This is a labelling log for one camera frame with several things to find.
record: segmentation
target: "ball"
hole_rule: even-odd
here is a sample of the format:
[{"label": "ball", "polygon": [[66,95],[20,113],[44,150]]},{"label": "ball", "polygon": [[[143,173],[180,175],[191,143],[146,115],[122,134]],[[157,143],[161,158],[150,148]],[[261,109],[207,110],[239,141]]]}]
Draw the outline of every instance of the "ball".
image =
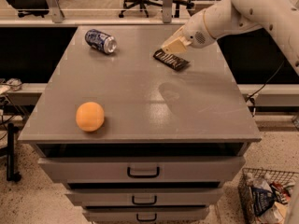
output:
[{"label": "ball", "polygon": [[93,132],[104,123],[104,109],[96,102],[82,104],[76,113],[76,123],[85,132]]}]

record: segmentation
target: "soda can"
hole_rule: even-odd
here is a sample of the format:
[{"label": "soda can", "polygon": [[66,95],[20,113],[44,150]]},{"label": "soda can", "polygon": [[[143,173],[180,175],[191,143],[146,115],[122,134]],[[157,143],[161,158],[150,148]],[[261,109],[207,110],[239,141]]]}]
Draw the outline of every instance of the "soda can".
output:
[{"label": "soda can", "polygon": [[116,40],[112,35],[95,29],[91,29],[86,33],[85,40],[92,48],[98,49],[107,55],[113,53],[117,46]]}]

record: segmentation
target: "gray cabinet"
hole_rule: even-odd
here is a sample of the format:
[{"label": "gray cabinet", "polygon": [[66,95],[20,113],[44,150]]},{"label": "gray cabinet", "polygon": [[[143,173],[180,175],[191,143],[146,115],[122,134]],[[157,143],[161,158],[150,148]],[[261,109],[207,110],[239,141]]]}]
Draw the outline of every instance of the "gray cabinet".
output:
[{"label": "gray cabinet", "polygon": [[[88,220],[196,220],[222,194],[261,139],[217,44],[190,48],[175,72],[152,55],[180,25],[79,26],[19,140]],[[116,52],[90,48],[90,29],[113,35]],[[104,125],[76,124],[96,102]]]}]

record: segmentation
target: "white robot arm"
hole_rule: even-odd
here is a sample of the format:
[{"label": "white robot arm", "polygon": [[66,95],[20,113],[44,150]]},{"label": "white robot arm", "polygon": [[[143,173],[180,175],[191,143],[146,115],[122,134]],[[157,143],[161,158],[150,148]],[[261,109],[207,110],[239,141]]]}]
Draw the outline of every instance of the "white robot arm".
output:
[{"label": "white robot arm", "polygon": [[194,14],[162,49],[179,53],[188,45],[203,48],[217,39],[264,28],[299,76],[299,11],[289,0],[221,0]]}]

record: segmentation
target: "drawer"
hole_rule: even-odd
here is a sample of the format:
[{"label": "drawer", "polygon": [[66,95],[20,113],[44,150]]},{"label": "drawer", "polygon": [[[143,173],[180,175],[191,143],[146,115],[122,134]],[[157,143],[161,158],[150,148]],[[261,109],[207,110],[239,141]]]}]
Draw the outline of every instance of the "drawer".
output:
[{"label": "drawer", "polygon": [[230,181],[243,157],[41,158],[41,168],[61,183]]},{"label": "drawer", "polygon": [[164,220],[199,220],[206,218],[208,207],[173,208],[101,208],[84,209],[88,221],[154,222]]},{"label": "drawer", "polygon": [[222,189],[75,189],[67,198],[76,206],[210,205]]}]

